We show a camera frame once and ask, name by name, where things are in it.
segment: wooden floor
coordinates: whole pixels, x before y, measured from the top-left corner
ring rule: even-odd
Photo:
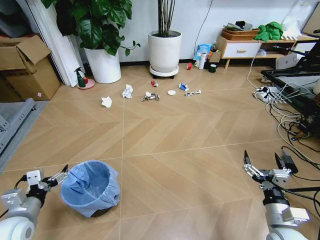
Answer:
[[[250,79],[256,85],[263,69],[253,67]],[[244,150],[256,167],[272,169],[274,152],[280,153],[284,142],[265,106],[252,97],[248,71],[230,66],[212,74],[181,64],[175,79],[157,79],[155,88],[146,66],[128,66],[116,83],[88,90],[61,86],[0,176],[0,191],[28,169],[41,167],[50,176],[67,163],[101,160],[119,172],[118,206],[86,219],[61,201],[57,187],[47,195],[34,239],[264,240],[263,193],[242,170]],[[184,97],[180,82],[202,94]],[[133,86],[132,99],[122,98],[125,84]],[[170,89],[177,94],[169,96]],[[146,91],[157,92],[160,101],[141,102]],[[107,96],[111,108],[101,106]],[[320,163],[318,153],[298,147]],[[299,176],[320,178],[293,159]],[[292,179],[288,186],[317,185]],[[316,239],[313,202],[288,198],[292,206],[308,209],[311,221],[299,231]]]

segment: tape roll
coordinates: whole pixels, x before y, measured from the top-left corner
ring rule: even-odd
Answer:
[[[186,68],[187,70],[190,70],[191,67],[192,67],[191,62],[188,62],[188,63],[185,65],[185,68]]]
[[[217,65],[211,64],[211,65],[209,66],[209,72],[210,72],[210,73],[215,73],[216,70],[217,70]]]

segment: white paper plate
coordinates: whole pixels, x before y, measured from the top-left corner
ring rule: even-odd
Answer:
[[[168,94],[169,94],[170,96],[175,95],[175,94],[176,94],[176,91],[175,91],[175,90],[169,90],[169,91],[168,91]]]

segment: blue trash bag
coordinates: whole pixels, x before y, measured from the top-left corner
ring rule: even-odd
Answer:
[[[118,172],[102,161],[90,160],[74,166],[61,185],[65,204],[87,218],[97,210],[116,206],[120,200]]]

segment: tissue paper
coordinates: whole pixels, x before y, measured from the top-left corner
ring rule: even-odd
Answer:
[[[131,85],[126,84],[125,89],[122,93],[123,98],[132,99],[133,87]]]
[[[111,100],[111,98],[109,96],[102,97],[101,100],[102,100],[102,103],[101,103],[102,106],[105,106],[106,108],[110,108],[111,107],[112,100]]]

